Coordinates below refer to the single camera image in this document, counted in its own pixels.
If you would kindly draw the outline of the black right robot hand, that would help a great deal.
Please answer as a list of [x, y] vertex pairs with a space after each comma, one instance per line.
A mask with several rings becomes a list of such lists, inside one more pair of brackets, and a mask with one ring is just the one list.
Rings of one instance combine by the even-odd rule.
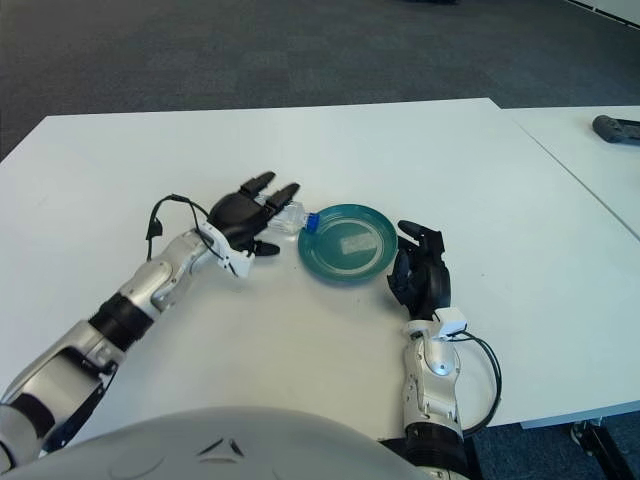
[[411, 320], [431, 320], [436, 310], [451, 306], [442, 233], [409, 220], [400, 220], [398, 227], [410, 239], [397, 238], [397, 254], [387, 276], [389, 289]]

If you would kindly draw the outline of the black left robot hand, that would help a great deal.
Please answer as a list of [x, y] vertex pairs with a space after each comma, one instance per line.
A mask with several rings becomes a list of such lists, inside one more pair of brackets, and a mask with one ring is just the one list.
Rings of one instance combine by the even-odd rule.
[[253, 177], [242, 184], [238, 191], [225, 195], [211, 208], [207, 222], [224, 235], [233, 250], [247, 251], [257, 257], [280, 253], [279, 246], [257, 240], [256, 236], [293, 200], [300, 185], [286, 185], [259, 204], [256, 198], [274, 178], [275, 173], [271, 171]]

